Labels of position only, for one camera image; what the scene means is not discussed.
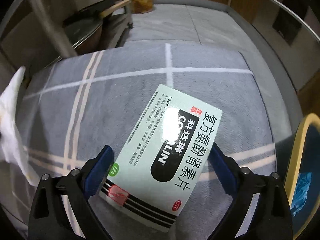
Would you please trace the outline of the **blue plastic bag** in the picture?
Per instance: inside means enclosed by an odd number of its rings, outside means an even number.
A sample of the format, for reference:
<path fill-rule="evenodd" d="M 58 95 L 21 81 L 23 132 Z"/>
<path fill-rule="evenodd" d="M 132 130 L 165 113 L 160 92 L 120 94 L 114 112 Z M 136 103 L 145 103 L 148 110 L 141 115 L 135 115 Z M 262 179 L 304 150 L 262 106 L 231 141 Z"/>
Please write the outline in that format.
<path fill-rule="evenodd" d="M 291 203 L 291 215 L 293 217 L 295 217 L 306 204 L 311 178 L 311 172 L 300 173 L 298 175 L 293 200 Z"/>

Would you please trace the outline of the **white paper tissue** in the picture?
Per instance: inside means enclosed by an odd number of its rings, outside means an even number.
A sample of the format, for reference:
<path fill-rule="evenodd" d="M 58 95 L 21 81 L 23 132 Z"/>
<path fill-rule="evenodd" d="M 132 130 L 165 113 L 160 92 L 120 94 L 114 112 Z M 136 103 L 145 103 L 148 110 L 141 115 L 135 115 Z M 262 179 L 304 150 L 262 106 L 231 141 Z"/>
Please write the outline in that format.
<path fill-rule="evenodd" d="M 37 186 L 40 178 L 28 163 L 21 135 L 16 126 L 18 93 L 25 67 L 21 66 L 1 94 L 1 161 L 16 165 L 31 186 Z"/>

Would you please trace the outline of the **green white medicine box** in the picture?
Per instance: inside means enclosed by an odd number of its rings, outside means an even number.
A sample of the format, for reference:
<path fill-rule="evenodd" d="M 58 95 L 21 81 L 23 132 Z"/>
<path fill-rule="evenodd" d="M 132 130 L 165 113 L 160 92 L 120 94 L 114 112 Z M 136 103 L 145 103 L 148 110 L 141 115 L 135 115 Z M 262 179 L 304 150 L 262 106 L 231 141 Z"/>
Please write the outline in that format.
<path fill-rule="evenodd" d="M 112 165 L 100 197 L 167 232 L 203 171 L 222 111 L 159 85 Z"/>

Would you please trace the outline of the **teal bin with yellow rim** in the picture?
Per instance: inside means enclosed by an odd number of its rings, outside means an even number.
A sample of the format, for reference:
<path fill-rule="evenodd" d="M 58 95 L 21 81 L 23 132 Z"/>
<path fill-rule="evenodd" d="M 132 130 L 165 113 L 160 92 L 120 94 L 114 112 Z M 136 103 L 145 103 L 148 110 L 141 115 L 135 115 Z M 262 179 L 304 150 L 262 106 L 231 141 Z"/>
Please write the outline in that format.
<path fill-rule="evenodd" d="M 284 188 L 293 238 L 298 239 L 319 211 L 319 117 L 315 113 L 304 117 L 293 137 Z"/>

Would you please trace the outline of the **grey checked cloth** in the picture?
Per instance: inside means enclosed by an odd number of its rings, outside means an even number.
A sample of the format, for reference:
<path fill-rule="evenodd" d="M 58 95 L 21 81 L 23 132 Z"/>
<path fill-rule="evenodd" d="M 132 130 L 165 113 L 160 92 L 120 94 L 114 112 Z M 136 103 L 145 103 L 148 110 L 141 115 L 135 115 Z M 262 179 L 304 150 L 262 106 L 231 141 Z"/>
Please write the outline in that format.
<path fill-rule="evenodd" d="M 273 135 L 253 75 L 257 62 L 225 46 L 156 41 L 129 42 L 66 59 L 36 73 L 19 96 L 10 174 L 1 200 L 25 235 L 35 177 L 67 174 L 105 145 L 119 153 L 160 84 L 222 110 L 215 142 L 240 166 L 268 175 L 275 169 Z"/>

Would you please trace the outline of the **steel shelf rack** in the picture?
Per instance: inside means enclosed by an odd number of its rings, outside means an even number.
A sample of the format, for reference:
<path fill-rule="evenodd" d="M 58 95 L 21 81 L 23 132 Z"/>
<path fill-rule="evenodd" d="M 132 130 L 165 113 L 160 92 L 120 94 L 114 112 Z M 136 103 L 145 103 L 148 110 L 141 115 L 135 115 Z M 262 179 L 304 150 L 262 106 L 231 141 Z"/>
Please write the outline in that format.
<path fill-rule="evenodd" d="M 17 68 L 42 68 L 52 61 L 75 57 L 97 49 L 115 48 L 123 33 L 133 27 L 129 6 L 104 19 L 98 33 L 76 51 L 62 22 L 76 11 L 102 0 L 1 0 L 1 54 Z"/>

